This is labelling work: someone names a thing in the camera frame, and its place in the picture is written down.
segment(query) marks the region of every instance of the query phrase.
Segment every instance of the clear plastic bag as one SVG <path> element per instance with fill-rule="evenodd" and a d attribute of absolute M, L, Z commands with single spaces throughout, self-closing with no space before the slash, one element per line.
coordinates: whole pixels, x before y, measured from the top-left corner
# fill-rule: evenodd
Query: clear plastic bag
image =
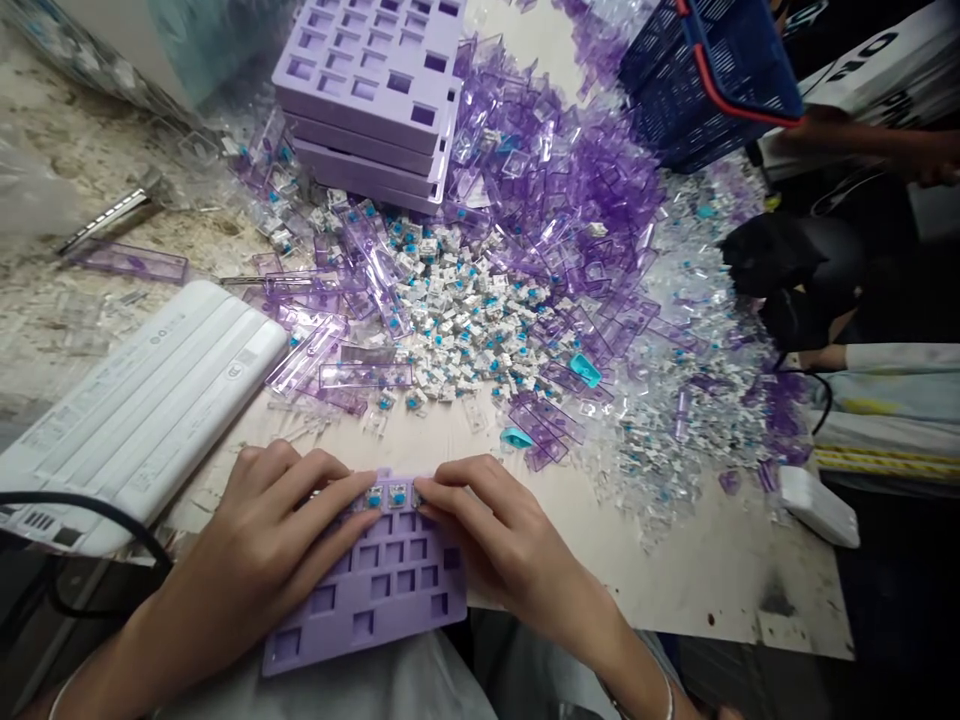
<path fill-rule="evenodd" d="M 53 172 L 0 113 L 0 236 L 63 235 L 77 229 L 76 188 Z"/>

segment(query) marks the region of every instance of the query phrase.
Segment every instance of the table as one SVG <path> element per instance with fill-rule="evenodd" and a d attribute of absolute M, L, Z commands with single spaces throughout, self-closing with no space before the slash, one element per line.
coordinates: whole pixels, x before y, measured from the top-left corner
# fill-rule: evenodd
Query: table
<path fill-rule="evenodd" d="M 572 62 L 566 17 L 545 2 L 525 15 L 497 0 L 472 12 L 484 34 L 504 32 L 521 65 L 539 54 L 538 72 L 549 72 L 551 81 L 574 96 L 580 70 Z M 0 88 L 5 96 L 0 109 L 13 112 L 54 170 L 75 182 L 90 216 L 125 192 L 130 178 L 148 163 L 164 168 L 164 158 L 145 142 L 145 113 L 69 84 L 19 42 L 10 61 L 0 66 Z M 133 229 L 124 242 L 186 255 L 201 273 L 219 276 L 248 274 L 246 259 L 264 250 L 253 228 L 234 211 L 160 213 Z M 38 405 L 55 401 L 97 359 L 64 350 L 64 329 L 55 309 L 61 293 L 107 297 L 103 325 L 122 336 L 176 291 L 63 269 L 49 259 L 55 245 L 53 238 L 0 240 L 5 329 L 0 409 L 14 424 L 29 424 Z M 148 294 L 118 310 L 115 299 L 135 289 Z M 265 393 L 253 401 L 168 510 L 161 534 L 175 552 L 187 547 L 209 519 L 242 444 L 266 443 L 278 430 L 269 401 Z M 437 407 L 423 420 L 397 409 L 382 441 L 363 433 L 356 420 L 344 418 L 323 434 L 319 445 L 353 468 L 430 471 L 444 460 L 498 448 L 492 404 L 487 397 L 481 404 L 490 420 L 482 433 L 470 433 L 458 405 Z M 312 440 L 305 436 L 294 445 L 305 451 Z M 694 517 L 646 553 L 637 541 L 635 521 L 598 504 L 589 478 L 574 467 L 552 465 L 531 474 L 519 454 L 505 457 L 504 463 L 534 492 L 574 554 L 610 589 L 634 627 L 853 657 L 833 549 L 799 523 L 771 522 L 756 488 L 729 498 L 715 480 L 704 482 Z"/>

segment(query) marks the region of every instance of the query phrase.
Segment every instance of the white charger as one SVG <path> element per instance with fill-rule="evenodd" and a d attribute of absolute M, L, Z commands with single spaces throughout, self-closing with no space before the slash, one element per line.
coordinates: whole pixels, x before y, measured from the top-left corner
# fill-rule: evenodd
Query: white charger
<path fill-rule="evenodd" d="M 820 480 L 799 467 L 780 467 L 783 506 L 828 543 L 860 547 L 857 514 Z"/>

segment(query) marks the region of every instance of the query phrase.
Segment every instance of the person's arm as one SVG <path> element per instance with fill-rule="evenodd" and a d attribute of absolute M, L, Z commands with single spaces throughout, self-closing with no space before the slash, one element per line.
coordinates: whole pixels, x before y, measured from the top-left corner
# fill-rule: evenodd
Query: person's arm
<path fill-rule="evenodd" d="M 778 133 L 773 143 L 776 150 L 791 155 L 878 158 L 925 187 L 955 184 L 960 169 L 960 132 L 867 125 L 822 105 L 808 106 L 803 123 Z"/>
<path fill-rule="evenodd" d="M 378 510 L 357 513 L 316 542 L 375 480 L 375 472 L 350 475 L 322 450 L 301 458 L 282 440 L 242 450 L 190 553 L 69 681 L 53 720 L 134 720 L 227 668 L 377 521 Z M 47 720 L 58 692 L 21 720 Z"/>
<path fill-rule="evenodd" d="M 671 702 L 676 720 L 700 717 L 533 494 L 496 459 L 444 463 L 414 485 L 426 500 L 420 512 L 459 542 L 471 583 L 593 670 L 627 717 L 667 720 Z"/>

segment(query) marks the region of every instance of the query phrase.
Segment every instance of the right hand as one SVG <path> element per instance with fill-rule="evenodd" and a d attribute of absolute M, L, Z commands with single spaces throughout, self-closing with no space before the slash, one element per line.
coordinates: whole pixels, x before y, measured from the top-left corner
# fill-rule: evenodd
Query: right hand
<path fill-rule="evenodd" d="M 460 544 L 478 590 L 585 665 L 610 657 L 626 625 L 616 604 L 494 457 L 444 463 L 414 486 L 427 501 L 420 512 Z"/>
<path fill-rule="evenodd" d="M 960 182 L 960 131 L 915 132 L 912 152 L 893 165 L 922 188 Z"/>

